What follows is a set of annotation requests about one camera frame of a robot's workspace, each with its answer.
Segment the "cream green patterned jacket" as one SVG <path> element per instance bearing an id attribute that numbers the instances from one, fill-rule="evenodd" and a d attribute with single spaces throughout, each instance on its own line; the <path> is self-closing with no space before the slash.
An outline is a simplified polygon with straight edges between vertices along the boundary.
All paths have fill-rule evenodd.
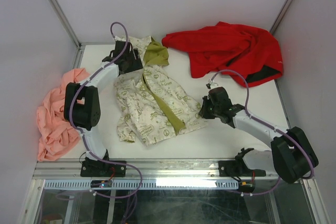
<path id="1" fill-rule="evenodd" d="M 143 68 L 122 74 L 114 83 L 121 109 L 120 141 L 150 146 L 204 128 L 207 121 L 198 114 L 201 104 L 164 70 L 169 65 L 167 48 L 151 36 L 129 41 Z"/>

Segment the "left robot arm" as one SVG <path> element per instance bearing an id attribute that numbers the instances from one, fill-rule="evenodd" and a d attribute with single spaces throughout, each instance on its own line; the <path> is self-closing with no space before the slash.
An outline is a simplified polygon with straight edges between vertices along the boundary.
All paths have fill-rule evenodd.
<path id="1" fill-rule="evenodd" d="M 139 51 L 129 41 L 118 40 L 94 73 L 79 83 L 70 82 L 66 86 L 64 118 L 77 130 L 86 149 L 86 159 L 93 161 L 91 169 L 99 176 L 110 170 L 109 154 L 98 130 L 99 93 L 120 75 L 142 68 Z"/>

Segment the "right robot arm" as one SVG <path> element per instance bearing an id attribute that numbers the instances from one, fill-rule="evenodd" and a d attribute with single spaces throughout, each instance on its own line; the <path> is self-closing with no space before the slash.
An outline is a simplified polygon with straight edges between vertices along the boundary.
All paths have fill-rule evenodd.
<path id="1" fill-rule="evenodd" d="M 314 176 L 319 160 L 301 128 L 287 129 L 272 125 L 250 113 L 246 105 L 232 104 L 223 87 L 208 84 L 207 88 L 208 94 L 203 97 L 200 117 L 220 119 L 222 123 L 248 133 L 270 148 L 268 151 L 242 148 L 235 156 L 235 163 L 224 169 L 226 172 L 233 172 L 236 177 L 255 170 L 272 171 L 289 184 Z"/>

